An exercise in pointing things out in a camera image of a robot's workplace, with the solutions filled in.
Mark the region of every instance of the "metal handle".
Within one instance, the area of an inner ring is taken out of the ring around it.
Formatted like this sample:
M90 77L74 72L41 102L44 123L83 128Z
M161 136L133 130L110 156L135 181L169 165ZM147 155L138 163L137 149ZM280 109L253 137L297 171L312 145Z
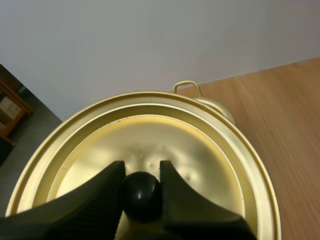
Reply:
M195 81L191 81L191 80L184 80L184 81L180 81L180 82L177 82L174 86L173 86L173 93L176 94L177 93L177 90L178 90L178 87L179 86L183 86L183 85L188 85L188 84L192 84L194 85L197 93L198 93L198 96L199 97L202 97L202 93L201 93L201 90L200 90L200 87L199 85L195 82Z

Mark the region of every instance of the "black knob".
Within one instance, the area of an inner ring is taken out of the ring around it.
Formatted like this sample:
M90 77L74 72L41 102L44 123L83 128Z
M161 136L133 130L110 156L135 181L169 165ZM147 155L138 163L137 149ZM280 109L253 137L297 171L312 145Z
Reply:
M120 203L129 219L150 223L162 213L161 185L150 173L134 172L121 184Z

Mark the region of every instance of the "gray carpet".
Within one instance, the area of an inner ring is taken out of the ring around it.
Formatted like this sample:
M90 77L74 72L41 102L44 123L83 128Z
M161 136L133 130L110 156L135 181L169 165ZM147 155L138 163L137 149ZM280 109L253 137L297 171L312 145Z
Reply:
M28 160L42 141L61 123L59 118L27 90L21 97L34 108L34 113L23 118L8 137L15 145L0 167L0 217L6 213L11 193Z

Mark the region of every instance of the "wooden surface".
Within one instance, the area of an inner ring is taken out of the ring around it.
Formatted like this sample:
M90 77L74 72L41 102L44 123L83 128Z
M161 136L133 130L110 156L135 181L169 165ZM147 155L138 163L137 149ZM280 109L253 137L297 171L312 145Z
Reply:
M320 239L320 58L200 85L230 109L277 196L284 240ZM195 96L193 87L179 94Z

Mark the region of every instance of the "pot lid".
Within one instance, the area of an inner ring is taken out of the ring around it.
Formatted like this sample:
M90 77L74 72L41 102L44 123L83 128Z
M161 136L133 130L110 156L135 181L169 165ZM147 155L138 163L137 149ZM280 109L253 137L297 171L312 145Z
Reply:
M170 160L213 203L240 214L260 240L280 239L275 193L259 156L231 121L192 98L135 92L98 102L63 122L34 153L11 196L10 216L54 200L114 161L126 174ZM116 239L130 231L123 215Z

